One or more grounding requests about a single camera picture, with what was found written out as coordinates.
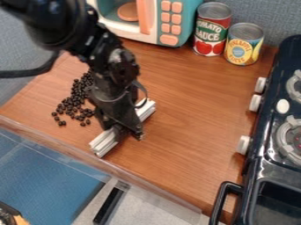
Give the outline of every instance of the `stove knob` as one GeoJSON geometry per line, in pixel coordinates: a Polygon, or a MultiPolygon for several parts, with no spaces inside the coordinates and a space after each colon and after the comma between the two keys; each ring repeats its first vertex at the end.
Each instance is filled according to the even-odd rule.
{"type": "Polygon", "coordinates": [[[255,92],[262,93],[267,83],[267,78],[259,77],[255,85],[255,92]]]}
{"type": "Polygon", "coordinates": [[[261,99],[262,96],[253,95],[251,99],[251,103],[249,105],[249,110],[256,113],[261,105],[261,99]]]}
{"type": "Polygon", "coordinates": [[[249,147],[250,140],[251,138],[249,136],[242,135],[239,139],[237,152],[244,156],[246,154],[247,148],[249,147]]]}

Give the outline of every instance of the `toy microwave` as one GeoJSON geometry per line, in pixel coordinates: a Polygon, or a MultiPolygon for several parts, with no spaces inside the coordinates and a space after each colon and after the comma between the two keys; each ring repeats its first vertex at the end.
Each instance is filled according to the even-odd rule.
{"type": "Polygon", "coordinates": [[[99,22],[116,35],[151,44],[179,47],[195,26],[202,0],[87,0],[99,22]]]}

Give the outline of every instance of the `pile of coffee beans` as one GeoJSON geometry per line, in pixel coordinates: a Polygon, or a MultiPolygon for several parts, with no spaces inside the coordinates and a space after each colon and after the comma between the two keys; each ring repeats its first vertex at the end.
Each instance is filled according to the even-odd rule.
{"type": "Polygon", "coordinates": [[[88,73],[84,73],[80,79],[74,80],[70,96],[63,99],[62,102],[57,105],[55,112],[51,113],[58,126],[62,127],[67,125],[67,122],[60,118],[60,116],[64,114],[70,116],[73,120],[78,120],[81,127],[91,124],[89,118],[94,116],[95,112],[89,108],[82,108],[82,105],[84,105],[85,100],[88,98],[84,89],[91,85],[93,85],[93,78],[90,70],[88,73]]]}

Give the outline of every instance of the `microwave button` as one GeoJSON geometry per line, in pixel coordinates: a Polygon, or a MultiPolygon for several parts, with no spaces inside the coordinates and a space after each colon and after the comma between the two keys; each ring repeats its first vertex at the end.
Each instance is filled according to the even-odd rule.
{"type": "Polygon", "coordinates": [[[180,35],[180,33],[181,33],[181,27],[179,25],[173,25],[172,34],[180,35]]]}
{"type": "Polygon", "coordinates": [[[161,8],[163,11],[170,11],[172,8],[172,3],[170,1],[162,1],[161,8]]]}
{"type": "Polygon", "coordinates": [[[169,14],[168,12],[162,12],[161,20],[162,22],[169,23],[171,21],[171,14],[169,14]]]}
{"type": "Polygon", "coordinates": [[[171,26],[169,24],[162,24],[161,30],[164,33],[169,33],[171,31],[171,26]]]}
{"type": "Polygon", "coordinates": [[[182,23],[182,16],[180,14],[173,14],[172,22],[175,25],[180,25],[182,23]]]}
{"type": "Polygon", "coordinates": [[[183,9],[183,4],[180,2],[174,2],[172,6],[172,10],[174,13],[181,13],[183,9]]]}
{"type": "Polygon", "coordinates": [[[179,42],[179,39],[175,36],[172,36],[172,35],[168,35],[168,34],[163,34],[161,37],[160,37],[160,41],[163,43],[163,44],[166,44],[168,46],[175,46],[176,44],[178,44],[179,42]]]}

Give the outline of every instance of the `can label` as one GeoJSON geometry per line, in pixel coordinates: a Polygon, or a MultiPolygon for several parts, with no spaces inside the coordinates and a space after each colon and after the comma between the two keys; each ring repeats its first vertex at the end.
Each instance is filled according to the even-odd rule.
{"type": "Polygon", "coordinates": [[[225,21],[221,21],[221,24],[219,24],[216,21],[198,18],[195,30],[195,52],[206,56],[222,54],[224,52],[229,24],[229,19],[227,19],[226,23],[225,21]]]}
{"type": "Polygon", "coordinates": [[[233,39],[230,35],[227,39],[224,57],[227,61],[236,65],[250,65],[255,63],[261,51],[263,38],[260,40],[246,41],[233,39]]]}

